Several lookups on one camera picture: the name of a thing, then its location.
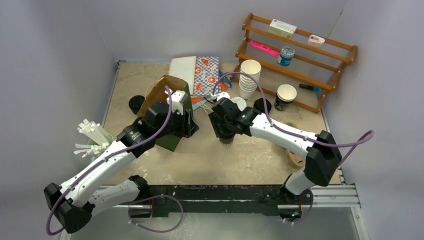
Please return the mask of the dark takeout coffee cup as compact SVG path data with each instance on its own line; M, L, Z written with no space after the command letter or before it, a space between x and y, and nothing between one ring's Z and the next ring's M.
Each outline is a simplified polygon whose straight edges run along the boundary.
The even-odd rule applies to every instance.
M223 134L222 136L218 137L219 141L223 145L231 145L234 141L235 134Z

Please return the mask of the green paper bag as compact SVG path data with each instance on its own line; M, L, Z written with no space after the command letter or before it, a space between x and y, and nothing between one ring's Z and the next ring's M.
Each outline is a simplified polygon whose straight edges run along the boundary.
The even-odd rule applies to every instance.
M183 109L189 110L191 113L193 113L189 84L181 78L170 75L163 75L161 78L158 79L158 81L153 85L153 88L150 90L150 92L145 96L144 102L141 105L140 110L136 113L138 117L143 117L148 107L152 106L154 103L166 102L168 93L165 92L165 86L168 86L168 88L172 90L172 92L186 92L186 94L188 95L188 99L184 102ZM156 145L174 152L181 140L181 137L168 135L158 139L156 141Z

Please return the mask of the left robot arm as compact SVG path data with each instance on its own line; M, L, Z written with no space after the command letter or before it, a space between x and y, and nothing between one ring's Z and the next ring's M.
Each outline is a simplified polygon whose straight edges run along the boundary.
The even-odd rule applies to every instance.
M144 116L126 126L109 147L81 172L61 183L50 183L44 196L50 210L45 230L49 236L62 231L81 230L95 215L123 203L142 205L166 194L151 193L152 187L139 175L107 189L102 184L122 167L152 149L158 139L167 136L190 138L198 125L193 112L180 109L177 102L157 102Z

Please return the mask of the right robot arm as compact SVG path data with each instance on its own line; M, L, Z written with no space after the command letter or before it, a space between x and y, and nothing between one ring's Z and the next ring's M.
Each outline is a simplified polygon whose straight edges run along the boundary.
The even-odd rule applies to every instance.
M288 204L294 203L301 193L313 186L328 186L342 160L332 134L325 130L320 133L303 131L277 122L252 107L240 110L228 98L216 101L211 109L209 118L218 138L231 140L235 134L260 138L304 160L305 165L282 185L280 196Z

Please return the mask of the dark printed coffee cup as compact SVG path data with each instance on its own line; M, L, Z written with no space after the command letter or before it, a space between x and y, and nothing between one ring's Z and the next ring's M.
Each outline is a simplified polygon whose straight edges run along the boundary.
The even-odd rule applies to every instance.
M284 111L297 97L297 90L289 84L282 84L275 94L274 108Z

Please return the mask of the white lid stack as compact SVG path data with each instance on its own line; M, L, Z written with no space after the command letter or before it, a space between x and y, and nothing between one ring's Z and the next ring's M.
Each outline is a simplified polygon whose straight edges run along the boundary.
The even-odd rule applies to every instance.
M239 96L233 97L231 101L237 105L240 111L243 111L248 106L246 100Z

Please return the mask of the orange paper bag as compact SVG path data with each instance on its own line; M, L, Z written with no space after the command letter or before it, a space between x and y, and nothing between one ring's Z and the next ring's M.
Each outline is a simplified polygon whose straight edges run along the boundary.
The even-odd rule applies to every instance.
M221 87L221 89L222 90L226 90L228 87L225 85L225 82L221 82L220 83L220 87ZM193 103L196 103L196 102L198 102L198 101L200 101L200 100L202 100L203 99L203 97L191 97L191 103L193 104Z

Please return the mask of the stack of white paper cups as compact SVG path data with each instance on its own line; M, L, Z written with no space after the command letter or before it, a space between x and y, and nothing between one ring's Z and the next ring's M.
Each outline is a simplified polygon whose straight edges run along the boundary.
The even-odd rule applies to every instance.
M249 100L255 93L258 85L262 66L253 59L244 60L240 65L239 75L239 95L245 100Z

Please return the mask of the blue checkered bakery bag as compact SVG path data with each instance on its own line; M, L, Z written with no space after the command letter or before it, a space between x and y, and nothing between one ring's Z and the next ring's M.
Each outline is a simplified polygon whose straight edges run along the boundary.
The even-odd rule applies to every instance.
M212 94L219 79L219 57L197 56L194 69L194 97L207 97Z

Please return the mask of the pink highlighter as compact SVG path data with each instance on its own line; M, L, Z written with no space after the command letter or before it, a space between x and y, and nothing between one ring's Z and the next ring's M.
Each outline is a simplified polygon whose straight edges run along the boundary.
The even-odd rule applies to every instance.
M263 44L259 44L258 42L255 42L254 40L251 40L249 42L249 45L252 46L252 47L254 47L254 48L256 48L256 49L258 49L258 50L260 50L260 51L262 51L262 52L265 52L267 54L270 54L272 56L278 57L280 55L280 52L279 51L275 51L275 50L271 49L268 46L265 46Z

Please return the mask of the blue lidded jar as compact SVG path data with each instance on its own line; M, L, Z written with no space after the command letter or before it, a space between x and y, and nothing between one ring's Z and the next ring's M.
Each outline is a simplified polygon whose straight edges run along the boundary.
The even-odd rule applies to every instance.
M290 46L284 46L277 57L277 63L281 66L289 66L293 57L295 55L295 50Z

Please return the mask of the dark blue marker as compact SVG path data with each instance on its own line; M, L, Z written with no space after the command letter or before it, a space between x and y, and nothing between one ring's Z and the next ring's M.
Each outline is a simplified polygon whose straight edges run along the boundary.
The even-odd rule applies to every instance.
M313 92L320 92L321 91L321 89L317 86L313 86L313 85L309 85L309 84L303 84L303 83L299 84L299 88L309 90L309 91L313 91Z

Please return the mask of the wooden shelf rack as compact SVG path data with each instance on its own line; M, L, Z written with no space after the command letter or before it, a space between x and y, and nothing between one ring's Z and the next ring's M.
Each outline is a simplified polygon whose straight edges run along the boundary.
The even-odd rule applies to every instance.
M305 43L301 43L301 42L298 42L298 41L295 41L295 40L292 40L292 39L284 38L284 37L278 36L274 33L270 33L270 32L267 32L265 30L261 30L259 28L253 27L252 21L257 21L257 22L264 23L264 24L270 24L272 22L269 19L254 15L253 13L248 14L248 16L246 17L246 19L244 20L244 22L242 24L242 30L245 31L245 34L244 34L243 41L241 42L240 46L238 47L238 49L235 53L235 56L238 58L238 62L236 64L234 70L236 72L239 71L241 69L241 63L243 63L246 60L255 60L255 61L259 62L261 64L261 66L265 69L271 70L271 71L278 73L278 74L282 74L282 75L291 77L291 78L296 79L296 80L298 80L302 83L309 84L309 85L312 85L314 87L320 88L321 93L320 93L320 97L318 97L318 99L317 99L317 105L316 106L307 105L307 104L299 102L297 100L295 100L293 102L295 105L297 105L299 107L302 107L302 108L304 108L308 111L311 111L313 113L318 114L322 109L326 95L329 92L336 89L336 86L339 82L339 78L342 74L343 69L346 66L351 65L354 62L354 60L356 58L356 54L357 54L357 49L358 49L357 46L356 45L348 45L348 44L338 42L336 40L325 37L324 42L326 44L330 44L332 46L336 46L338 48L342 48L342 49L345 49L345 50L348 51L347 56L343 57L343 56L337 55L335 53L331 53L331 52L326 51L326 50L318 49L316 47L312 47L312 46L307 45ZM281 41L281 42L284 42L284 43L287 43L287 44L291 44L295 47L299 47L301 49L305 49L305 50L311 51L313 53L320 54L320 55L338 60L338 61L340 61L340 64L338 65L338 67L333 67L333 66L330 66L328 64L322 63L320 61L313 60L311 58L308 58L308 57L305 57L305 56L302 56L302 55L295 53L293 58L296 60L296 62L308 63L312 66L323 68L325 70L332 72L331 77L329 78L329 80L326 83L320 82L320 81L318 81L318 80L316 80L312 77L309 77L309 76L304 75L303 73L300 73L299 71L289 70L287 67L281 66L279 64L273 65L268 61L260 60L256 57L253 57L253 56L247 54L246 50L247 50L248 46L251 45L251 43L257 43L259 45L263 45L263 46L269 48L270 50L276 51L277 53L280 52L280 50L276 46L272 46L272 45L269 45L265 42L260 42L260 41L257 41L255 39L252 39L250 37L251 32L257 33L257 34L260 34L260 35L263 35L263 36L266 36L266 37L270 37L270 38L273 38L275 40L278 40L278 41Z

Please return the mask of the wrapped white straws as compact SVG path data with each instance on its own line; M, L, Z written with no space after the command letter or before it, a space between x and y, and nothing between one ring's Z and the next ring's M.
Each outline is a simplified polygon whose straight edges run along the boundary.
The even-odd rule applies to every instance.
M112 144L115 138L94 121L84 119L77 127L80 134L88 137L87 144L75 144L75 155L82 154L82 158L91 156L98 157L103 154Z

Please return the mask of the green straw holder cup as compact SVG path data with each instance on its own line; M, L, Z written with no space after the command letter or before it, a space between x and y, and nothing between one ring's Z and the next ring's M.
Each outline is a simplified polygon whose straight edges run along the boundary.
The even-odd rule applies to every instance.
M108 143L96 143L90 138L87 142L87 145L89 146L88 151L83 155L83 157L92 156L94 158L97 158L98 156L103 154L105 150L110 146L110 144L115 140L115 138L111 134L108 134L107 139Z

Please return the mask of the white green box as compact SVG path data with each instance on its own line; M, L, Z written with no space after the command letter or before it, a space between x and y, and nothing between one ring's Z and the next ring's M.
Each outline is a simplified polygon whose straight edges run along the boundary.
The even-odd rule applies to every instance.
M268 32L285 39L292 39L293 34L296 32L297 26L273 19L268 27Z

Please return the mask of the pink white small case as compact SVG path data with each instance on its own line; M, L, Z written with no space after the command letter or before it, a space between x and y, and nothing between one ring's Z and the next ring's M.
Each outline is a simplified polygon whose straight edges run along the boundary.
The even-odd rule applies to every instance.
M320 48L320 47L323 47L324 46L325 41L326 40L323 37L320 37L320 36L311 34L308 37L307 45L313 46L313 47L316 47L316 48Z

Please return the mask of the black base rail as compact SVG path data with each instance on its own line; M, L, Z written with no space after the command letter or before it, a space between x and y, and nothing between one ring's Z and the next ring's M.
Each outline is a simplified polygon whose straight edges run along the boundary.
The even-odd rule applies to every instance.
M262 214L296 220L303 207L313 203L313 194L304 190L293 195L279 184L256 185L150 185L129 202L152 207L154 218L170 213Z

